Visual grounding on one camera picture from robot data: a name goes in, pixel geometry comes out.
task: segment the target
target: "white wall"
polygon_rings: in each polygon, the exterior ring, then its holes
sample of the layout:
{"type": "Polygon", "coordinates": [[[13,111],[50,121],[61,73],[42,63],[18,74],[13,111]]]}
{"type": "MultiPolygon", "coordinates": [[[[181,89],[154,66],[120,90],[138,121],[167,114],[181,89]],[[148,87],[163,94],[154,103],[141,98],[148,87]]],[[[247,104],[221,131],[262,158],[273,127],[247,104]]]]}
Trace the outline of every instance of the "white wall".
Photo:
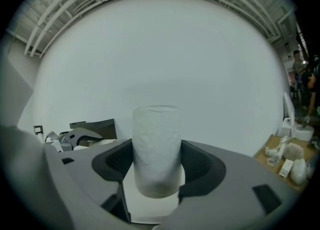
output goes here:
{"type": "Polygon", "coordinates": [[[180,110],[183,139],[254,155],[283,120],[283,65],[247,21],[204,0],[115,0],[83,17],[45,55],[34,123],[45,134],[132,111],[180,110]]]}
{"type": "Polygon", "coordinates": [[[41,60],[24,55],[26,44],[5,33],[0,41],[1,123],[34,134],[32,93],[41,60]]]}

